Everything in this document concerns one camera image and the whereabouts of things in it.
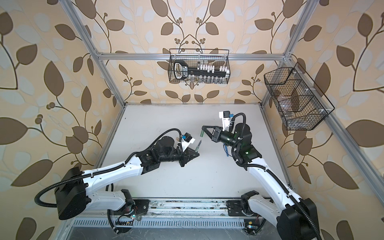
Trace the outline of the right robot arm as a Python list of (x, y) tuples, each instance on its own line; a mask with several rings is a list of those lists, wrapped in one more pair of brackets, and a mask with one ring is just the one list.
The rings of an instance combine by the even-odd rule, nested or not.
[(252, 133), (244, 113), (219, 113), (222, 126), (202, 126), (213, 142), (231, 148), (237, 166), (248, 171), (268, 193), (270, 200), (257, 191), (241, 197), (244, 215), (258, 214), (276, 227), (282, 240), (320, 240), (318, 212), (311, 199), (303, 199), (284, 183), (268, 166), (252, 144)]

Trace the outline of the green pen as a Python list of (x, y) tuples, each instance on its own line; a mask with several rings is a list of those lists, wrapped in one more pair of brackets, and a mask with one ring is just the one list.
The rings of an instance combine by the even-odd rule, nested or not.
[(197, 147), (196, 147), (196, 149), (195, 149), (195, 152), (196, 152), (196, 153), (199, 152), (199, 148), (200, 148), (200, 146), (201, 146), (201, 143), (202, 143), (202, 140), (199, 141), (199, 143), (198, 143), (198, 145), (197, 145)]

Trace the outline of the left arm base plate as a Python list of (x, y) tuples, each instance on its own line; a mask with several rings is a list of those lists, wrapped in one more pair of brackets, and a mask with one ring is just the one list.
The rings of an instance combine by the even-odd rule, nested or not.
[(112, 215), (146, 215), (149, 210), (150, 200), (148, 199), (134, 199), (132, 203), (125, 204), (117, 211), (112, 211)]

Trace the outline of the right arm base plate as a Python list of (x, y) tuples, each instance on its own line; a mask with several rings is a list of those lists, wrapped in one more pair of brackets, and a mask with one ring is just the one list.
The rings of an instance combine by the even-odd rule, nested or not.
[(230, 217), (263, 217), (268, 216), (267, 205), (257, 200), (228, 200), (226, 201)]

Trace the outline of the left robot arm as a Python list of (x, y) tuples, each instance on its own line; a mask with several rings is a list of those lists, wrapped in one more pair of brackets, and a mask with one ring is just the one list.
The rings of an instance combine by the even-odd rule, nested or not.
[(147, 174), (161, 163), (177, 162), (184, 167), (199, 153), (190, 148), (195, 139), (173, 128), (157, 137), (146, 149), (131, 153), (122, 162), (93, 170), (68, 170), (64, 178), (44, 188), (35, 196), (35, 203), (56, 208), (60, 220), (68, 220), (84, 211), (131, 211), (135, 208), (129, 190), (104, 192), (103, 189), (127, 178)]

